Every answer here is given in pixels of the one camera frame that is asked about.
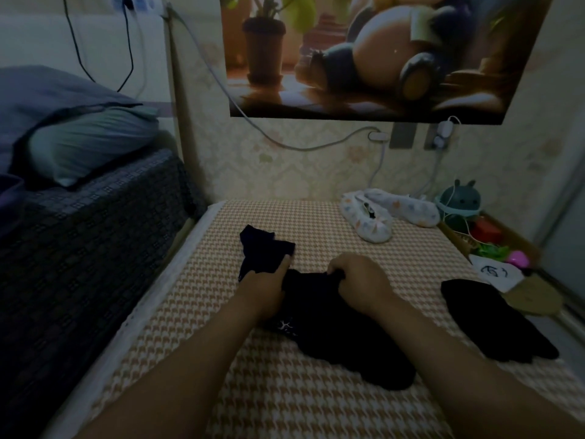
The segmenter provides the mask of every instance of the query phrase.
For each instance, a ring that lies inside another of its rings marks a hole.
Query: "brown and white patterned fabric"
[[[292,266],[322,272],[344,251],[368,255],[394,290],[437,325],[476,347],[441,297],[443,280],[477,280],[467,260],[438,229],[396,221],[383,244],[364,242],[330,202],[227,202],[172,291],[110,378],[87,420],[201,328],[233,295],[243,260],[240,231],[251,224],[296,243]],[[585,420],[585,391],[562,361],[501,364],[523,383]],[[392,363],[388,364],[392,372]],[[340,366],[302,354],[284,336],[256,328],[234,360],[210,419],[212,438],[449,437],[449,426],[417,376],[405,391],[367,384]]]

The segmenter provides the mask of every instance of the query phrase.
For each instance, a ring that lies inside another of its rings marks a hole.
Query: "black cable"
[[[73,32],[73,26],[71,25],[71,20],[69,19],[69,8],[67,7],[67,0],[63,0],[63,7],[65,8],[65,17],[67,18],[67,22],[69,23],[69,30],[71,31],[71,38],[73,38],[73,45],[75,46],[75,52],[77,54],[77,61],[79,62],[79,66],[83,69],[84,73],[90,77],[90,80],[95,83],[94,78],[90,75],[83,63],[81,62],[81,56],[79,55],[79,48],[77,47],[77,40],[75,39],[75,32]]]
[[[130,72],[126,76],[126,80],[124,80],[124,83],[122,83],[122,85],[118,88],[116,92],[120,92],[122,90],[128,79],[134,72],[134,57],[132,57],[132,46],[130,45],[130,31],[128,30],[128,15],[126,14],[126,3],[129,4],[128,6],[130,9],[134,8],[134,4],[132,3],[132,0],[122,0],[122,12],[124,13],[124,21],[126,21],[126,38],[128,39],[128,52],[130,52],[130,64],[132,66],[130,67]]]

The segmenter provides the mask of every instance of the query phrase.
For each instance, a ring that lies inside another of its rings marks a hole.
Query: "person's left hand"
[[[250,271],[240,282],[236,296],[243,299],[260,320],[267,320],[280,310],[284,298],[282,280],[290,264],[291,258],[287,254],[274,273]]]

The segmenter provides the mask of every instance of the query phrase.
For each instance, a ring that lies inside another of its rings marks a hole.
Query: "poster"
[[[500,125],[552,0],[220,2],[250,117]]]

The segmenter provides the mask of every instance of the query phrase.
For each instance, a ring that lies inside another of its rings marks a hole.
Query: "mattress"
[[[28,192],[0,244],[0,432],[37,435],[205,211],[169,150],[147,148],[74,190]]]
[[[176,281],[167,280],[168,287],[158,290],[139,322],[130,323],[132,332],[112,353],[116,358],[97,371],[99,378],[94,376],[95,385],[85,395],[90,397],[81,395],[84,403],[76,405],[75,416],[59,419],[47,437],[73,436],[229,300],[243,260],[238,235],[247,224],[295,242],[292,266],[301,272],[322,272],[344,251],[370,256],[396,293],[478,351],[450,317],[440,292],[444,280],[477,280],[477,275],[440,230],[395,221],[388,242],[371,244],[355,234],[335,203],[229,201],[199,228],[195,243],[186,243],[183,265],[175,266]],[[562,360],[498,365],[585,420],[585,389]],[[218,438],[450,435],[419,376],[405,391],[385,391],[340,366],[305,356],[293,341],[260,328],[232,363],[207,428],[208,437]]]

